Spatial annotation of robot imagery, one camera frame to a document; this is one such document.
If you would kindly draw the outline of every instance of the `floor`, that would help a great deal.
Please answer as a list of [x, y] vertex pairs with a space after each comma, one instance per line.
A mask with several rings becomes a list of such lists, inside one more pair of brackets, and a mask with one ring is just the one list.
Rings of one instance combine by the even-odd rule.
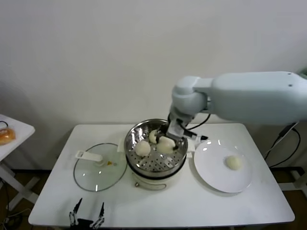
[[[284, 182], [292, 182], [293, 178], [291, 175], [287, 172], [273, 172], [277, 182], [284, 183]], [[17, 173], [15, 178], [21, 182], [22, 184], [26, 184], [33, 176], [38, 176], [41, 180], [35, 185], [35, 187], [32, 189], [35, 193], [39, 194], [40, 191], [43, 189], [44, 184], [49, 176], [49, 173], [39, 173], [39, 174], [33, 174], [33, 173]], [[7, 186], [8, 188], [8, 195], [9, 199], [11, 200], [17, 192], [11, 187]], [[301, 229], [307, 229], [307, 199], [305, 199], [304, 195], [300, 191], [289, 191], [284, 192], [284, 195], [286, 199], [288, 200], [292, 210], [295, 213], [295, 221], [287, 224], [275, 224], [270, 225], [264, 228], [265, 230], [301, 230]], [[0, 223], [2, 220], [6, 217], [6, 207], [7, 205], [7, 195], [6, 190], [3, 187], [0, 190]], [[33, 208], [33, 204], [31, 204], [29, 201], [23, 199], [18, 206], [14, 209], [13, 212], [9, 213], [8, 215], [12, 215], [14, 213], [18, 213], [20, 211], [25, 210], [26, 208]], [[36, 227], [31, 226], [28, 223], [28, 216], [30, 214], [30, 211], [27, 210], [22, 213], [22, 219], [21, 224], [18, 227], [11, 227], [7, 228], [7, 230], [50, 230], [51, 228], [47, 227]], [[18, 220], [15, 222], [10, 222], [9, 224], [18, 224]], [[215, 230], [227, 230], [229, 228], [214, 228]], [[243, 229], [243, 227], [236, 227], [236, 230]]]

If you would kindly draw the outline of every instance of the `small side table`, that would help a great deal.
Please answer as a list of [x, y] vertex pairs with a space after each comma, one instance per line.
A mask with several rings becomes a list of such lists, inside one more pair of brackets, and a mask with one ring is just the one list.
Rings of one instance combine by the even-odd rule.
[[14, 172], [12, 172], [5, 164], [1, 161], [7, 157], [14, 149], [21, 145], [25, 140], [27, 140], [34, 132], [35, 129], [33, 126], [27, 125], [23, 122], [14, 120], [7, 116], [0, 114], [0, 121], [5, 121], [14, 128], [16, 134], [16, 140], [12, 141], [9, 144], [0, 146], [0, 178], [5, 180], [9, 185], [16, 189], [19, 193], [15, 196], [9, 203], [9, 211], [12, 211], [16, 205], [25, 198], [31, 203], [35, 204], [38, 195], [31, 192], [31, 188], [39, 181], [38, 177], [33, 177], [26, 186], [23, 186], [15, 178]]

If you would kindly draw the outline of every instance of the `stainless steel steamer basket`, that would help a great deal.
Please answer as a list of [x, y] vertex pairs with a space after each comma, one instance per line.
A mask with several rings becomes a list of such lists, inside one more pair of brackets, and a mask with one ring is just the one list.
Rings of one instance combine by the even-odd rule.
[[136, 143], [146, 140], [149, 134], [166, 124], [166, 120], [150, 119], [134, 126], [126, 135], [124, 149], [130, 168], [138, 175], [147, 179], [165, 179], [177, 173], [186, 160], [188, 141], [184, 138], [178, 143], [179, 148], [171, 154], [157, 152], [156, 144], [150, 143], [151, 151], [148, 156], [140, 157], [135, 153]]

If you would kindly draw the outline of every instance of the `table leg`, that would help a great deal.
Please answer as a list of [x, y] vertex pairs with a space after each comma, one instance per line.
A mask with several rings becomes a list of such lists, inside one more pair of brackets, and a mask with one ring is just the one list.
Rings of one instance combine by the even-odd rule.
[[[10, 168], [7, 167], [3, 162], [0, 162], [0, 166], [2, 166], [10, 175], [15, 176], [15, 173], [12, 170], [10, 170]], [[3, 183], [1, 181], [0, 182], [0, 190], [1, 190], [2, 186], [3, 186]]]
[[9, 211], [12, 211], [22, 198], [35, 204], [38, 195], [30, 191], [30, 189], [39, 181], [39, 178], [34, 177], [26, 186], [23, 186], [2, 165], [0, 165], [0, 178], [5, 180], [10, 186], [19, 192], [18, 195], [9, 203]]
[[300, 176], [297, 171], [291, 171], [291, 175], [294, 177], [293, 183], [278, 183], [282, 191], [295, 191], [301, 190], [307, 198], [307, 173]]

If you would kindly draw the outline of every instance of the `white table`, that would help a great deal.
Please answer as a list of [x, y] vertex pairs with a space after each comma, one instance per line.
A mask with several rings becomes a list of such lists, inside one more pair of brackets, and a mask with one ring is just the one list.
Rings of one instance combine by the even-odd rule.
[[68, 214], [82, 197], [78, 217], [96, 220], [105, 203], [103, 227], [219, 227], [290, 222], [294, 214], [242, 124], [206, 124], [197, 132], [228, 139], [252, 162], [249, 188], [237, 195], [212, 190], [198, 176], [193, 158], [181, 169], [180, 180], [162, 191], [134, 186], [131, 170], [113, 187], [98, 193], [80, 189], [73, 179], [74, 158], [102, 142], [118, 143], [133, 125], [78, 125], [69, 137], [32, 212], [29, 222], [41, 226], [69, 226]]
[[[27, 140], [35, 132], [35, 129], [33, 126], [27, 125], [2, 114], [0, 114], [0, 121], [5, 121], [8, 123], [8, 125], [14, 129], [16, 135], [16, 140], [10, 142], [9, 144], [0, 146], [0, 161], [2, 161], [14, 149]], [[0, 127], [5, 127], [4, 123], [1, 122]], [[29, 200], [33, 204], [38, 198], [38, 195], [31, 192], [30, 189], [39, 181], [39, 178], [33, 177], [26, 186], [23, 186], [14, 178], [14, 175], [15, 174], [8, 167], [6, 167], [5, 164], [0, 162], [0, 178], [5, 180], [19, 192], [18, 195], [10, 201], [9, 211], [12, 211], [22, 198]]]

